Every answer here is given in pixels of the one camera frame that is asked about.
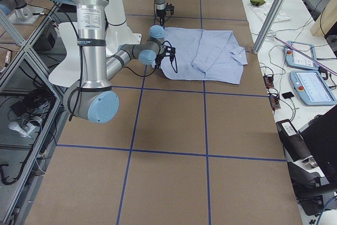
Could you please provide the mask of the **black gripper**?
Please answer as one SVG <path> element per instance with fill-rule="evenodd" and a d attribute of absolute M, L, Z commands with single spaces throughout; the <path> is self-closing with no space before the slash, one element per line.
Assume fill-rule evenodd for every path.
<path fill-rule="evenodd" d="M 160 25 L 164 26 L 164 24 L 165 24 L 166 10 L 157 10 L 156 14 L 157 14 L 157 17 L 159 18 Z"/>
<path fill-rule="evenodd" d="M 155 69 L 160 69 L 161 68 L 161 62 L 162 62 L 163 58 L 164 58 L 164 54 L 163 53 L 162 54 L 158 54 L 156 56 L 155 66 L 154 66 Z"/>

